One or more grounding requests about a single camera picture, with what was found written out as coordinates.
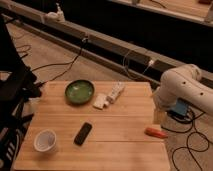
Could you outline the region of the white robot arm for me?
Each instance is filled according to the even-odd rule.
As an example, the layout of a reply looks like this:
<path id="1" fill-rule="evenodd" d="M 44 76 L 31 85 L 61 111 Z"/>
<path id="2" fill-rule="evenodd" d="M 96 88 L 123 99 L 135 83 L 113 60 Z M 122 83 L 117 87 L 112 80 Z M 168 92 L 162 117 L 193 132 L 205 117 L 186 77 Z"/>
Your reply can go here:
<path id="1" fill-rule="evenodd" d="M 207 114 L 213 114 L 213 88 L 200 83 L 202 71 L 194 64 L 168 69 L 153 92 L 155 104 L 154 123 L 161 124 L 166 111 L 181 98 Z"/>

